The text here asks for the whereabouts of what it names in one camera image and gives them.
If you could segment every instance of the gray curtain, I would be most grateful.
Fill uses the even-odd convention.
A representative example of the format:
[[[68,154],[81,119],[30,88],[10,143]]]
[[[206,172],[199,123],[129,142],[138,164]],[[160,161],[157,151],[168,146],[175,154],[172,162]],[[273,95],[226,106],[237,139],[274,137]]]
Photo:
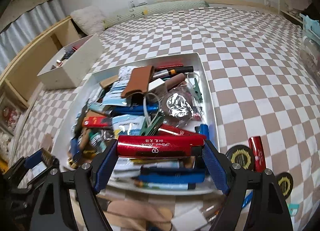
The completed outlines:
[[[24,46],[65,17],[60,0],[48,0],[11,22],[0,33],[0,73]]]

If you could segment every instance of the blue pen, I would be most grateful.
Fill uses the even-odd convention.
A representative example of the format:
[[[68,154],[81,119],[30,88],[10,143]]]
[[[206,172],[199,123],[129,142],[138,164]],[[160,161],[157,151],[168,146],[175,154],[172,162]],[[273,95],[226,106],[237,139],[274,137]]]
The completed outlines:
[[[251,201],[251,199],[252,199],[252,191],[251,191],[250,194],[247,195],[247,196],[245,197],[245,199],[243,200],[242,208],[246,207],[246,205],[249,204],[249,202]]]
[[[158,110],[158,104],[147,105],[148,113],[156,113]],[[113,110],[115,114],[131,114],[131,115],[144,115],[143,105],[133,105],[133,106],[116,106]]]
[[[176,169],[176,168],[141,168],[137,177],[142,182],[152,183],[202,183],[205,178],[205,169]]]

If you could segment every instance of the white storage box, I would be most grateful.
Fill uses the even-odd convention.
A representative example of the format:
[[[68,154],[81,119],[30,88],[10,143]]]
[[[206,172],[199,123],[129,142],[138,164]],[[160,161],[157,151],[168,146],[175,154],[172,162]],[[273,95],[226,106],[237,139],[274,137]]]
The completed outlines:
[[[215,145],[215,147],[220,150],[218,135],[217,135],[217,124],[216,117],[212,103],[211,92],[209,89],[209,84],[207,80],[207,76],[203,67],[203,64],[200,60],[200,57],[197,53],[189,53],[189,54],[175,54],[168,56],[158,56],[149,59],[142,59],[139,61],[125,63],[123,65],[111,67],[105,70],[98,71],[93,73],[88,80],[84,83],[79,90],[76,98],[70,105],[67,114],[65,116],[64,121],[60,125],[60,131],[54,141],[52,148],[52,155],[56,156],[60,161],[60,169],[62,171],[72,170],[72,168],[68,164],[68,150],[70,146],[70,140],[73,138],[71,127],[75,124],[76,116],[79,112],[81,112],[82,107],[85,105],[87,99],[89,98],[92,89],[103,79],[109,78],[111,76],[115,76],[119,72],[119,68],[122,66],[147,66],[153,65],[158,66],[159,64],[172,63],[172,61],[179,61],[183,63],[185,66],[193,66],[194,72],[199,75],[199,88],[202,93],[203,102],[201,103],[202,111],[204,113],[204,117],[206,118],[207,125],[209,126],[210,140]],[[194,127],[199,125],[200,122],[190,121],[184,129],[193,131]],[[162,195],[198,195],[198,194],[207,194],[211,192],[218,191],[211,178],[206,178],[203,183],[196,184],[196,189],[194,190],[185,190],[185,191],[175,191],[175,190],[158,190],[158,189],[142,189],[136,187],[133,183],[126,182],[117,182],[113,180],[109,180],[109,186],[113,186],[120,189],[127,189],[132,191],[138,191],[143,193],[150,194],[162,194]]]
[[[62,59],[65,52],[77,45],[81,46],[62,66],[51,70],[57,60]],[[38,77],[47,90],[76,88],[103,51],[104,47],[97,34],[87,36],[60,49],[40,71]]]

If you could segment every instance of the black round coaster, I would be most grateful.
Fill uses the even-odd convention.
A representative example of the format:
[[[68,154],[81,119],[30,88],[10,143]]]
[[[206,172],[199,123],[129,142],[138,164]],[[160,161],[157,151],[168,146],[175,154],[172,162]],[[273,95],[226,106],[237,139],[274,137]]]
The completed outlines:
[[[293,189],[293,178],[291,174],[288,172],[282,172],[276,176],[276,180],[280,186],[284,198],[287,199]]]
[[[252,149],[245,145],[236,145],[230,148],[226,157],[232,163],[239,163],[243,168],[253,170],[254,168],[254,155]]]

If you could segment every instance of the metal screw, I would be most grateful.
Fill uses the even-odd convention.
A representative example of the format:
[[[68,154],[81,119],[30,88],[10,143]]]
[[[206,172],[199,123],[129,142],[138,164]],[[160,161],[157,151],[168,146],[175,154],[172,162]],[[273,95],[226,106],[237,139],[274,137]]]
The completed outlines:
[[[58,172],[58,170],[56,168],[53,168],[52,170],[50,170],[51,175],[56,175],[57,172]]]
[[[264,172],[267,175],[271,175],[272,174],[272,170],[270,170],[269,168],[265,169]]]
[[[241,166],[240,166],[239,163],[233,163],[233,164],[232,164],[232,167],[233,167],[234,169],[240,169],[240,168],[241,168]]]
[[[81,168],[83,168],[83,169],[88,169],[88,168],[90,168],[90,163],[84,163],[84,164],[82,164],[82,165],[81,165]]]

